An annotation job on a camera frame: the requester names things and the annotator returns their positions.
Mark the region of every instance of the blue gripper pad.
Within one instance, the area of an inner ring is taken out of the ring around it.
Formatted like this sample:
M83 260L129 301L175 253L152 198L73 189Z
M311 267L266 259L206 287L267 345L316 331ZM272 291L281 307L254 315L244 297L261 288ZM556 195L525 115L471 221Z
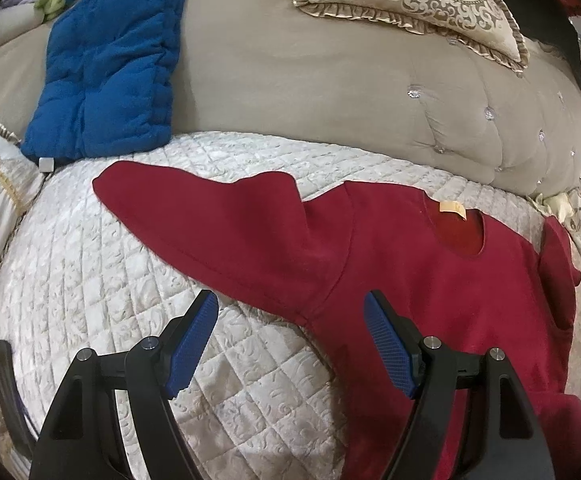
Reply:
M210 293L173 352L170 376L164 386L171 399L184 388L188 388L218 316L217 296Z
M413 399L417 390L413 380L413 361L371 292L364 298L364 321L393 386Z

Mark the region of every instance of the yellow tag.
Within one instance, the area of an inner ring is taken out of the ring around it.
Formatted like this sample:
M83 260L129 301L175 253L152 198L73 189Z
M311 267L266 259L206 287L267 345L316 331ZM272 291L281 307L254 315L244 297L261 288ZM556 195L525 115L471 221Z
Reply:
M466 219L466 209L455 200L442 200L440 202L440 213L457 213L464 220Z

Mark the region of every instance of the red shirt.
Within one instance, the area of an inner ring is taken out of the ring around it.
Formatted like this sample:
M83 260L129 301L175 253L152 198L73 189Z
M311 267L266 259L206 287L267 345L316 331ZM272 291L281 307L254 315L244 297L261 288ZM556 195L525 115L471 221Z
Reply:
M469 222L454 214L441 221L423 191L396 184L346 182L302 202L285 173L220 184L117 162L93 188L168 264L312 332L344 385L344 480L381 478L411 410L365 327L363 298L374 288L453 349L503 348L539 416L557 478L581 464L581 401L564 394L581 275L556 219L545 221L537 255L497 220L472 210ZM440 480L453 468L460 404Z

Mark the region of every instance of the blue pillow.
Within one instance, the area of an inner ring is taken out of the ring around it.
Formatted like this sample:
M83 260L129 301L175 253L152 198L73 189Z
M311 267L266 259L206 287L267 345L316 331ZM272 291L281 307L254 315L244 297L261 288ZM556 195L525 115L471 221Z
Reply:
M70 161L171 138L184 0L82 0L55 23L22 152Z

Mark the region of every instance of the white quilted bedspread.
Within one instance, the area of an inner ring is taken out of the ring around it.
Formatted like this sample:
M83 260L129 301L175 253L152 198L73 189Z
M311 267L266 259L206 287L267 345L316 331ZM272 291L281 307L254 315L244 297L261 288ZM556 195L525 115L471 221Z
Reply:
M286 171L304 199L344 180L407 184L437 200L477 206L536 248L541 238L543 218L521 197L352 148L207 132L121 158L222 182ZM129 349L184 314L202 287L160 261L99 203L91 180L115 160L58 171L0 268L0 338L13 345L20 393L38 428L80 348ZM171 405L207 478L323 480L337 478L343 465L338 392L328 363L298 328L226 300L190 388ZM147 479L127 400L119 399L131 467Z

